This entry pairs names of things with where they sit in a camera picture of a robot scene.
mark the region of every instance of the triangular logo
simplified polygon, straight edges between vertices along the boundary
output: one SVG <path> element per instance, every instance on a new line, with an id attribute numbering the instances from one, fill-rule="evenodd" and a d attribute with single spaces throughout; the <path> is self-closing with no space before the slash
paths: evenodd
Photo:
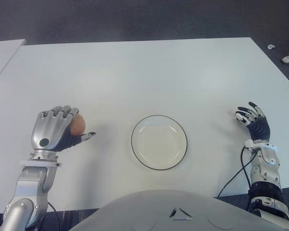
<path id="1" fill-rule="evenodd" d="M 192 215 L 187 213 L 182 208 L 174 208 L 169 218 L 171 220 L 192 220 Z"/>

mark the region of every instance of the white plate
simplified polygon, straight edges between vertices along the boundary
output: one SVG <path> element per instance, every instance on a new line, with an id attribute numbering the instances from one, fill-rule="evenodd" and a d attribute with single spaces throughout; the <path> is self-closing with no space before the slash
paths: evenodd
<path id="1" fill-rule="evenodd" d="M 146 167 L 166 170 L 184 158 L 187 137 L 175 120 L 163 115 L 152 115 L 135 126 L 131 146 L 137 159 Z"/>

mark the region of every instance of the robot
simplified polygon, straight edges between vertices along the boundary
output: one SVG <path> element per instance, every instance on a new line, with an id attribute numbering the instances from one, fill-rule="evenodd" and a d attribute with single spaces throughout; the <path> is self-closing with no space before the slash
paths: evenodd
<path id="1" fill-rule="evenodd" d="M 277 147 L 269 143 L 270 128 L 263 111 L 238 107 L 235 117 L 250 132 L 242 150 L 250 152 L 251 182 L 247 211 L 215 198 L 171 190 L 137 192 L 114 200 L 80 222 L 73 231 L 283 231 L 289 230 L 289 210 L 284 204 Z M 89 132 L 71 134 L 79 113 L 70 106 L 38 114 L 31 144 L 34 152 L 23 161 L 12 200 L 3 214 L 0 231 L 37 230 L 47 211 L 48 191 L 53 185 L 57 152 L 92 138 Z"/>

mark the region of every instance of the metal arm segment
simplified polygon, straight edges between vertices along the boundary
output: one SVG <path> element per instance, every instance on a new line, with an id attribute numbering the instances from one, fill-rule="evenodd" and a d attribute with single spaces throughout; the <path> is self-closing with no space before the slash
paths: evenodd
<path id="1" fill-rule="evenodd" d="M 277 148 L 264 140 L 248 140 L 245 146 L 257 152 L 252 161 L 249 211 L 289 230 L 289 210 L 283 201 Z"/>
<path id="2" fill-rule="evenodd" d="M 3 213 L 0 231 L 24 231 L 43 219 L 48 207 L 48 191 L 53 185 L 57 167 L 55 152 L 37 150 L 18 178 L 13 199 Z"/>

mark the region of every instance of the adjacent table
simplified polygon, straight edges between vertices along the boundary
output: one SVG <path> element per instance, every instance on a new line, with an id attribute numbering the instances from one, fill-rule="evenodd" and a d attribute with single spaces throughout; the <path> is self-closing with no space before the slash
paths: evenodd
<path id="1" fill-rule="evenodd" d="M 0 41 L 0 73 L 24 43 L 24 39 Z"/>

